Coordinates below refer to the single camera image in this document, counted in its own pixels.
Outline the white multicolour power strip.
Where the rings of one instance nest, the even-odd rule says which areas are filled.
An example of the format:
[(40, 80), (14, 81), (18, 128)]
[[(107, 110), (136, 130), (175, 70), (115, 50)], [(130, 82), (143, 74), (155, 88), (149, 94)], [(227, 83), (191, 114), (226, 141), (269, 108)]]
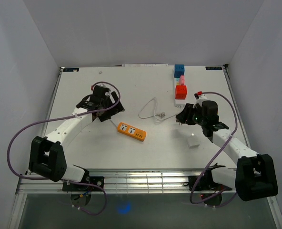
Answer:
[[(175, 87), (176, 87), (176, 85), (178, 85), (179, 78), (173, 78), (173, 82), (174, 82), (174, 91), (175, 91)], [(175, 107), (178, 107), (178, 108), (180, 108), (180, 109), (182, 110), (182, 109), (184, 108), (185, 104), (186, 104), (185, 101), (186, 101), (186, 99), (185, 99), (185, 100), (176, 100), (176, 99), (174, 98), (174, 105), (175, 105)], [(151, 103), (151, 102), (154, 102), (154, 103), (155, 103), (155, 106), (154, 106), (154, 109), (153, 109), (153, 114), (150, 115), (150, 116), (147, 116), (147, 117), (142, 117), (142, 116), (141, 116), (141, 112), (142, 112), (143, 109), (144, 109), (147, 105), (149, 105), (149, 103)], [(168, 120), (168, 119), (170, 119), (170, 118), (172, 118), (172, 117), (175, 117), (175, 116), (178, 114), (178, 113), (176, 113), (176, 114), (173, 114), (173, 115), (167, 117), (165, 112), (157, 112), (157, 107), (158, 107), (158, 100), (157, 100), (156, 97), (154, 97), (154, 98), (150, 99), (150, 100), (145, 104), (145, 106), (139, 111), (138, 117), (139, 117), (140, 119), (154, 118), (156, 123), (161, 123), (161, 122), (163, 122), (163, 121), (165, 121), (165, 120)]]

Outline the red cube socket adapter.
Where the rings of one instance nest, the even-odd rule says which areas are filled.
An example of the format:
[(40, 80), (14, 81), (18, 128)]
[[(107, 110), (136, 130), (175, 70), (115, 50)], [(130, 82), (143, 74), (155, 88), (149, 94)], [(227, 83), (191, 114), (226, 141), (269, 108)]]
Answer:
[(187, 86), (186, 85), (176, 85), (175, 87), (175, 99), (185, 100), (187, 96)]

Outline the white plug adapter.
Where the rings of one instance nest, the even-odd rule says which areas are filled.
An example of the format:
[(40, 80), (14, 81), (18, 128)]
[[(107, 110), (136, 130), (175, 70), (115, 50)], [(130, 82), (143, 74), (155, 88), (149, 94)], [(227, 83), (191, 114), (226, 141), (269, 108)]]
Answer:
[(190, 135), (187, 138), (187, 144), (189, 148), (199, 147), (201, 142), (197, 135)]

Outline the orange power strip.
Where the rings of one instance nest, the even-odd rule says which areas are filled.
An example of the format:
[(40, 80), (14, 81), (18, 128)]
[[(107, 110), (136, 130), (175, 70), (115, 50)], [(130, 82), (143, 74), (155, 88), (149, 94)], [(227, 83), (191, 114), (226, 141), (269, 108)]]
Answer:
[(145, 140), (146, 135), (147, 135), (146, 131), (141, 130), (139, 128), (136, 128), (132, 125), (123, 123), (123, 122), (116, 124), (111, 119), (110, 119), (110, 121), (114, 124), (118, 133), (129, 136), (129, 137), (136, 139), (136, 140), (139, 140), (141, 142), (143, 142)]

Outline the pink plug adapter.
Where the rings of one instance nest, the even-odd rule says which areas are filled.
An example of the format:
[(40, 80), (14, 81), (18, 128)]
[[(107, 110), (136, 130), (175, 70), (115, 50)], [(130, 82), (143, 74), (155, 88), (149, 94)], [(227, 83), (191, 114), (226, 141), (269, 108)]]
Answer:
[(184, 77), (184, 75), (181, 75), (179, 77), (178, 85), (185, 85), (185, 77)]

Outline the blue cube socket adapter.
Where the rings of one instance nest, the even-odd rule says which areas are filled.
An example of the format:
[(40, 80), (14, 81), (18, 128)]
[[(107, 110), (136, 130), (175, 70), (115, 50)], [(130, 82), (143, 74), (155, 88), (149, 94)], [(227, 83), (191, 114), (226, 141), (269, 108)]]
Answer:
[(184, 75), (185, 66), (184, 64), (175, 64), (174, 65), (174, 78), (180, 78)]

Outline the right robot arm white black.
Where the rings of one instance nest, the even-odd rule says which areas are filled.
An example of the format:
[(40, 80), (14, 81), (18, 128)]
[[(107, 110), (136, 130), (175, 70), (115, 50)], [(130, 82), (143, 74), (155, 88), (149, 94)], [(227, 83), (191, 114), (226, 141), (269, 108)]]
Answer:
[(270, 155), (259, 154), (234, 137), (229, 127), (219, 121), (218, 105), (205, 100), (197, 104), (186, 104), (176, 115), (181, 124), (199, 125), (203, 135), (225, 152), (235, 163), (230, 169), (223, 165), (209, 163), (196, 179), (191, 191), (201, 184), (208, 189), (217, 186), (236, 190), (243, 201), (273, 197), (278, 194), (274, 162)]

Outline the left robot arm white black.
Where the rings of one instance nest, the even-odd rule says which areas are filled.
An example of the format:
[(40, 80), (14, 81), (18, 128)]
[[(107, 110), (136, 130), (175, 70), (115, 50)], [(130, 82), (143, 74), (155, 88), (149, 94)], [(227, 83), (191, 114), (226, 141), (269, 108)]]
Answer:
[(31, 143), (29, 170), (54, 182), (73, 181), (78, 190), (89, 187), (86, 169), (69, 165), (65, 149), (72, 140), (95, 119), (101, 122), (125, 109), (120, 102), (119, 90), (112, 91), (103, 84), (92, 87), (92, 93), (82, 98), (69, 119), (44, 137), (37, 136)]

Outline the right corner label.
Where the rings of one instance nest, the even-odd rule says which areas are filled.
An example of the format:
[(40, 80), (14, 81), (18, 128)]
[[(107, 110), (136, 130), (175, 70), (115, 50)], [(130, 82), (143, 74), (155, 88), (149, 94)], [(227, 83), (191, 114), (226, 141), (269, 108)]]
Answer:
[(222, 67), (220, 66), (206, 66), (205, 69), (207, 71), (222, 71)]

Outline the corner label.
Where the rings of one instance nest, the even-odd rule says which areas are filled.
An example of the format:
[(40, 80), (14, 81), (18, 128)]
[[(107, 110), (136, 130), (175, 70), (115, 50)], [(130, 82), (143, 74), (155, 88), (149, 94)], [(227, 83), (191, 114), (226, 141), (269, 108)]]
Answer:
[(78, 72), (79, 68), (64, 68), (63, 72)]
[(206, 66), (205, 69), (207, 71), (222, 71), (222, 67), (220, 66)]

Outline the left corner label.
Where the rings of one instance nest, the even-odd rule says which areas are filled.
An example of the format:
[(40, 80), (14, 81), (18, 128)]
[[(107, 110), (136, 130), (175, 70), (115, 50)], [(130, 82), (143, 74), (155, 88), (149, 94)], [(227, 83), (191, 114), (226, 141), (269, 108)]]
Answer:
[(78, 72), (79, 68), (64, 68), (63, 72)]

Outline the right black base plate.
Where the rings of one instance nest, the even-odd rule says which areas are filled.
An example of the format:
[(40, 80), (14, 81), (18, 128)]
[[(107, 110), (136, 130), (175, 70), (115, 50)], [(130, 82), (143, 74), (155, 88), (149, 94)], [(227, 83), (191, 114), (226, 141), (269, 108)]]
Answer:
[[(197, 176), (188, 176), (188, 181), (185, 181), (183, 185), (185, 187), (189, 187), (189, 190), (191, 191), (194, 184), (196, 183)], [(206, 178), (201, 178), (198, 184), (196, 185), (195, 191), (220, 191), (220, 190), (232, 190), (232, 188), (228, 186), (224, 186), (222, 184), (218, 184), (213, 182), (212, 180), (208, 180)]]

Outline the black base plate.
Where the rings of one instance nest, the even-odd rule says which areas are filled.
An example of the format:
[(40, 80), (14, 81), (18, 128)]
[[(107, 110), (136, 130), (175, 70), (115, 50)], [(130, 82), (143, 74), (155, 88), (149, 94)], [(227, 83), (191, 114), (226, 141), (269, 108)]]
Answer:
[[(188, 176), (188, 181), (185, 181), (183, 185), (185, 187), (189, 187), (189, 190), (191, 191), (194, 184), (196, 183), (197, 176)], [(218, 184), (213, 182), (212, 180), (208, 180), (206, 178), (201, 178), (198, 184), (196, 185), (195, 191), (220, 191), (220, 190), (232, 190), (232, 188), (228, 186), (224, 186), (222, 184)]]
[(85, 180), (82, 181), (82, 183), (87, 183), (94, 186), (84, 186), (84, 185), (77, 185), (72, 183), (67, 184), (67, 182), (64, 182), (62, 185), (62, 191), (65, 192), (101, 191), (101, 189), (104, 189), (104, 181), (105, 181), (105, 177), (94, 176), (94, 177), (86, 178)]

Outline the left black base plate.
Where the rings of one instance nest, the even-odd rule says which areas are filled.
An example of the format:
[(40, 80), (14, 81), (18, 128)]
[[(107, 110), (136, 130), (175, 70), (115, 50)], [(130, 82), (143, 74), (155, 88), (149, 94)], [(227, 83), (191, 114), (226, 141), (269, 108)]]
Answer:
[(104, 189), (104, 181), (105, 181), (105, 177), (94, 176), (94, 177), (86, 178), (85, 180), (82, 181), (82, 183), (87, 183), (94, 186), (84, 186), (84, 185), (77, 185), (72, 183), (67, 184), (67, 182), (64, 182), (62, 185), (62, 191), (65, 192), (101, 191), (101, 189)]

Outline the aluminium frame rail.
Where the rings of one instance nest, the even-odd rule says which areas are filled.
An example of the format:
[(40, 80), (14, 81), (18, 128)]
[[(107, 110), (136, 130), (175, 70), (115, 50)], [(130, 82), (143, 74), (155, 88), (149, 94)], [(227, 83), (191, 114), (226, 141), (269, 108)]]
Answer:
[[(199, 176), (200, 171), (90, 171), (90, 177), (105, 177), (104, 190), (107, 194), (185, 194), (190, 193), (189, 187), (183, 183), (188, 176)], [(18, 194), (57, 194), (82, 193), (62, 191), (63, 181), (26, 180), (19, 182)]]

